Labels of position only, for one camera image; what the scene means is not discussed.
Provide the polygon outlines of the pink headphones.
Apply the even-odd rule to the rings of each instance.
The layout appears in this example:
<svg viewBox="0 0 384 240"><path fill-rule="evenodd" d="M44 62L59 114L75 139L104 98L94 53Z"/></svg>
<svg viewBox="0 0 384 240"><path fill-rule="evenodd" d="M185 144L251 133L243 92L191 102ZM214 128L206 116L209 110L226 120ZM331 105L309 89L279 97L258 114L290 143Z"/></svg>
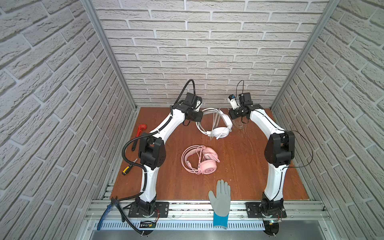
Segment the pink headphones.
<svg viewBox="0 0 384 240"><path fill-rule="evenodd" d="M189 157L198 156L198 166L194 168ZM184 169L196 175L209 175L217 170L217 163L221 161L218 158L218 154L215 150L204 145L193 145L188 147L182 154L181 163Z"/></svg>

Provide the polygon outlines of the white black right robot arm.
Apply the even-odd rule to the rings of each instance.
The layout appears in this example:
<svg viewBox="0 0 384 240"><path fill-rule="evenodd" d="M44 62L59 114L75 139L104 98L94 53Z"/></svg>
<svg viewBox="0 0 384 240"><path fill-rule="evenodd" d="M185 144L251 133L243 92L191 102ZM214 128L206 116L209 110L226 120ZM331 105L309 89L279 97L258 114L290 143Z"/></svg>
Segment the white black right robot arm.
<svg viewBox="0 0 384 240"><path fill-rule="evenodd" d="M263 214L269 216L271 211L283 209L285 176L295 156L295 134L281 128L260 106L239 105L235 100L230 104L231 119L245 117L251 120L268 139L264 154L269 164L269 172L260 208Z"/></svg>

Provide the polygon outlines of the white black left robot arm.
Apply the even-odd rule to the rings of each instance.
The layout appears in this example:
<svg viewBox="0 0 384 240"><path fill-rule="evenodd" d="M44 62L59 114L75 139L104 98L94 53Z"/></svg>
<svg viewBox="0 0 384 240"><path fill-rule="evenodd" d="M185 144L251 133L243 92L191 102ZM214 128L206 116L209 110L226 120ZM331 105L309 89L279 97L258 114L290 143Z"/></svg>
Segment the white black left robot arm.
<svg viewBox="0 0 384 240"><path fill-rule="evenodd" d="M156 203L156 185L160 166L166 160L166 141L185 120L200 122L203 117L199 99L194 105L181 101L171 106L169 115L149 134L143 135L139 146L139 159L144 166L142 194L135 199L138 206L151 214Z"/></svg>

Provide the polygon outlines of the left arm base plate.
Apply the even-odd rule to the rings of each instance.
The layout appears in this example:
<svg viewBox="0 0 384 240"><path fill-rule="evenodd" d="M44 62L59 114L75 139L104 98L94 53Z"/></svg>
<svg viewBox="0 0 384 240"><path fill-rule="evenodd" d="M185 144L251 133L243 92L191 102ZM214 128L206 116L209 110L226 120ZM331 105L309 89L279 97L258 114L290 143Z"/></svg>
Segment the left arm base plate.
<svg viewBox="0 0 384 240"><path fill-rule="evenodd" d="M151 202L145 204L133 203L130 206L129 218L167 218L169 213L169 202Z"/></svg>

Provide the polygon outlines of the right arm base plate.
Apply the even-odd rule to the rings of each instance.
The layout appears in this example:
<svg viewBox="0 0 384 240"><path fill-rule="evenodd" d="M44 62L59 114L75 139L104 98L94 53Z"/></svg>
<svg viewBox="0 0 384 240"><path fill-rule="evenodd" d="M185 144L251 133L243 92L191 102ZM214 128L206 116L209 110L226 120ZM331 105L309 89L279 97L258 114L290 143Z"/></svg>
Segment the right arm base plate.
<svg viewBox="0 0 384 240"><path fill-rule="evenodd" d="M281 202L246 202L248 218L286 218L287 213Z"/></svg>

